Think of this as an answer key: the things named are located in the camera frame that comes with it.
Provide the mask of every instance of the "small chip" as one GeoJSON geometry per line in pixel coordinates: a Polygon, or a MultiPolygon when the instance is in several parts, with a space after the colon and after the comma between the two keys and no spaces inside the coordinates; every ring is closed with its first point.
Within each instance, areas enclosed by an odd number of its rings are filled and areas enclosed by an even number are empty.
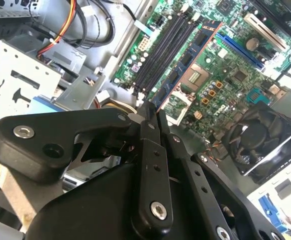
{"type": "Polygon", "coordinates": [[[219,53],[217,54],[220,58],[225,58],[225,56],[227,55],[228,51],[225,50],[224,48],[222,48],[219,53]]]}
{"type": "Polygon", "coordinates": [[[203,104],[207,105],[210,101],[209,101],[208,99],[206,99],[206,98],[203,98],[203,99],[201,100],[201,102],[202,102],[203,104]]]}
{"type": "Polygon", "coordinates": [[[171,84],[174,84],[178,80],[178,78],[179,74],[176,71],[174,71],[173,73],[170,74],[168,80],[171,84]]]}
{"type": "Polygon", "coordinates": [[[202,118],[202,113],[199,111],[195,111],[195,113],[193,115],[198,120],[200,120],[202,118]]]}
{"type": "Polygon", "coordinates": [[[167,94],[167,90],[163,87],[159,90],[159,93],[157,94],[157,97],[159,98],[160,101],[162,101],[167,94]]]}
{"type": "Polygon", "coordinates": [[[134,71],[135,73],[139,72],[140,67],[137,64],[134,64],[131,68],[132,71],[134,71]]]}
{"type": "Polygon", "coordinates": [[[218,89],[221,89],[221,88],[223,87],[223,84],[222,84],[221,82],[217,81],[217,82],[215,83],[215,86],[216,86],[218,89]]]}
{"type": "Polygon", "coordinates": [[[234,78],[240,82],[243,82],[246,78],[247,75],[244,74],[242,71],[238,70],[235,74],[234,74],[234,78]]]}
{"type": "Polygon", "coordinates": [[[194,44],[201,47],[206,42],[207,38],[208,36],[201,32],[195,39],[194,44]]]}
{"type": "Polygon", "coordinates": [[[216,6],[216,9],[227,17],[235,6],[236,3],[233,0],[221,0],[216,6]]]}
{"type": "Polygon", "coordinates": [[[184,66],[188,66],[189,63],[191,62],[192,60],[192,55],[190,53],[187,53],[186,55],[184,55],[184,57],[182,58],[181,60],[181,63],[184,65],[184,66]]]}

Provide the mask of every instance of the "white label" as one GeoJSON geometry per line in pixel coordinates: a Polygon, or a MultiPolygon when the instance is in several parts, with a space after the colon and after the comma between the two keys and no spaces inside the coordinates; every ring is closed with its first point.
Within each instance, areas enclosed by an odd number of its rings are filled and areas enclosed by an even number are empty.
{"type": "Polygon", "coordinates": [[[91,5],[81,7],[81,10],[86,17],[95,15],[95,11],[91,5]]]}

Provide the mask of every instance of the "pcie slot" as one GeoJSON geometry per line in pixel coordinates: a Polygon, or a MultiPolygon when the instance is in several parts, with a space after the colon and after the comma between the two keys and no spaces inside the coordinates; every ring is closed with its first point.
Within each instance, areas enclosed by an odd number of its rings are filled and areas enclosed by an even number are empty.
{"type": "Polygon", "coordinates": [[[271,19],[275,26],[280,29],[285,35],[291,37],[291,27],[283,20],[280,20],[274,15],[267,7],[267,5],[261,0],[252,0],[251,3],[268,19],[271,19]]]}
{"type": "Polygon", "coordinates": [[[262,70],[265,67],[265,65],[261,61],[259,61],[257,58],[255,58],[249,52],[247,52],[242,46],[233,41],[231,37],[227,35],[223,36],[220,33],[217,33],[216,36],[220,38],[224,43],[226,43],[229,47],[231,47],[233,50],[235,50],[239,55],[241,55],[251,64],[253,64],[257,69],[262,70]]]}
{"type": "Polygon", "coordinates": [[[277,50],[282,52],[286,52],[288,50],[286,42],[280,37],[278,37],[275,33],[273,33],[255,15],[253,15],[252,13],[248,13],[244,17],[244,20],[256,31],[258,31],[265,39],[267,39],[269,43],[272,46],[274,46],[277,50]]]}
{"type": "Polygon", "coordinates": [[[169,53],[169,55],[165,58],[164,62],[159,65],[159,68],[152,75],[150,82],[143,87],[145,88],[146,94],[149,93],[149,91],[151,91],[157,84],[157,82],[160,80],[162,75],[165,73],[171,62],[174,60],[174,58],[176,57],[182,46],[186,43],[187,39],[189,38],[189,36],[196,27],[197,27],[196,24],[189,24],[187,28],[185,28],[185,31],[182,33],[180,39],[174,46],[172,46],[172,50],[169,53]]]}
{"type": "Polygon", "coordinates": [[[166,47],[172,43],[180,28],[182,28],[182,26],[187,22],[186,15],[175,15],[173,17],[169,28],[150,54],[150,57],[148,57],[146,63],[142,66],[141,71],[138,72],[134,81],[137,88],[144,81],[145,77],[149,74],[149,71],[155,66],[155,64],[158,64],[158,57],[166,50],[166,47]]]}
{"type": "Polygon", "coordinates": [[[218,32],[222,23],[210,20],[203,24],[201,30],[195,36],[194,41],[180,57],[170,74],[163,81],[160,89],[155,93],[151,102],[154,103],[156,111],[159,111],[178,83],[182,76],[190,71],[191,65],[197,61],[207,44],[218,32]]]}

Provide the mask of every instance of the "silver screw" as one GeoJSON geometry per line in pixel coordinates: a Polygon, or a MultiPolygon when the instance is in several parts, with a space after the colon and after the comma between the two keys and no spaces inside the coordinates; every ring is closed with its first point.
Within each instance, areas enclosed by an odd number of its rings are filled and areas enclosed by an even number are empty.
{"type": "Polygon", "coordinates": [[[275,240],[281,240],[280,237],[275,232],[271,232],[271,235],[275,240]]]}
{"type": "Polygon", "coordinates": [[[216,233],[221,240],[230,240],[231,239],[229,233],[223,227],[218,226],[216,228],[216,233]]]}
{"type": "Polygon", "coordinates": [[[151,123],[149,123],[148,126],[149,126],[151,129],[156,129],[156,127],[153,126],[151,123]]]}
{"type": "Polygon", "coordinates": [[[29,126],[16,126],[13,133],[21,139],[31,139],[35,135],[35,131],[29,126]]]}
{"type": "Polygon", "coordinates": [[[122,121],[125,121],[125,120],[127,120],[127,119],[126,119],[126,117],[125,117],[125,116],[123,116],[123,115],[118,115],[117,117],[118,117],[119,119],[121,119],[122,121]]]}
{"type": "Polygon", "coordinates": [[[152,214],[160,220],[165,220],[167,218],[167,210],[160,202],[154,201],[151,203],[151,212],[152,214]]]}
{"type": "Polygon", "coordinates": [[[208,162],[208,159],[207,159],[205,156],[203,156],[203,155],[200,156],[200,159],[201,159],[202,161],[204,161],[205,163],[208,162]]]}
{"type": "Polygon", "coordinates": [[[180,143],[180,138],[178,138],[177,136],[173,136],[173,140],[175,140],[177,143],[180,143]]]}

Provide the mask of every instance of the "black fan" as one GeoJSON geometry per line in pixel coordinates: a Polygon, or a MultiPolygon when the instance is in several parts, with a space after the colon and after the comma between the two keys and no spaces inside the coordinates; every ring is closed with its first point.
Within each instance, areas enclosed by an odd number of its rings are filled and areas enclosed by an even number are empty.
{"type": "Polygon", "coordinates": [[[291,158],[291,139],[274,152],[290,136],[291,123],[263,102],[258,102],[225,134],[222,143],[241,174],[271,153],[270,160],[250,174],[256,183],[260,183],[291,158]]]}

